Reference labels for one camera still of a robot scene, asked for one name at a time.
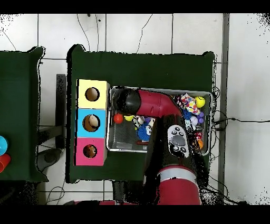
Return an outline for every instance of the shape sorter box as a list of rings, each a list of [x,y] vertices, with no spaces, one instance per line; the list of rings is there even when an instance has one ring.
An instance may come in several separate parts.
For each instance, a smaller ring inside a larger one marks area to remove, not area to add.
[[[107,109],[108,91],[110,85],[106,81],[98,80],[77,80],[77,88],[79,86],[78,107],[88,109]],[[87,91],[94,89],[97,92],[97,99],[90,101],[87,98]]]
[[[106,81],[77,80],[78,108],[74,165],[102,166],[104,164],[107,157],[105,136],[109,88],[110,85]],[[90,127],[92,115],[97,119],[97,128]]]
[[[77,138],[76,145],[76,165],[77,166],[103,166],[107,157],[105,148],[105,138]],[[88,158],[84,155],[83,150],[86,146],[91,145],[97,149],[95,157]]]
[[[88,115],[95,115],[99,119],[99,127],[94,132],[88,132],[83,127],[84,118]],[[77,137],[105,138],[107,124],[107,111],[97,109],[78,109]]]

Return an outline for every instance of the dark green table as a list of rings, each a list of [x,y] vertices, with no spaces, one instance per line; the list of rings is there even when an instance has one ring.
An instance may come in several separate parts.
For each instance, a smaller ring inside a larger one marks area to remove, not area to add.
[[[0,135],[9,142],[11,162],[0,180],[47,181],[35,165],[39,102],[38,63],[43,47],[0,52]]]
[[[74,166],[76,79],[105,80],[111,86],[211,92],[214,54],[126,54],[86,52],[74,45],[67,54],[66,181],[143,179],[145,153],[108,151],[104,166]]]

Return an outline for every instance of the pink block face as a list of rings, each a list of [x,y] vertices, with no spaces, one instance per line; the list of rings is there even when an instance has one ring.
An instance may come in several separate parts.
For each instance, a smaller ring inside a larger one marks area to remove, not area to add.
[[[83,149],[87,145],[93,145],[96,155],[88,158],[84,155]],[[77,138],[76,147],[76,166],[103,166],[105,156],[105,138]]]

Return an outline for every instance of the blue block face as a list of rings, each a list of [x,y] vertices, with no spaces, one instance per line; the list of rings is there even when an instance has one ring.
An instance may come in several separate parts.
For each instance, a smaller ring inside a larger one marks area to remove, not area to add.
[[[88,132],[83,127],[83,120],[87,115],[96,115],[100,120],[100,127],[95,132]],[[106,119],[105,110],[79,108],[77,137],[105,138]]]

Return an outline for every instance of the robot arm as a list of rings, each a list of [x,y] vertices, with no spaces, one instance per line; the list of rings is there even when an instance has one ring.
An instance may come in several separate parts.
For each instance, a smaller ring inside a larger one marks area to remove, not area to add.
[[[147,148],[142,203],[200,204],[194,155],[177,104],[168,95],[132,89],[119,89],[112,103],[124,114],[156,118]]]

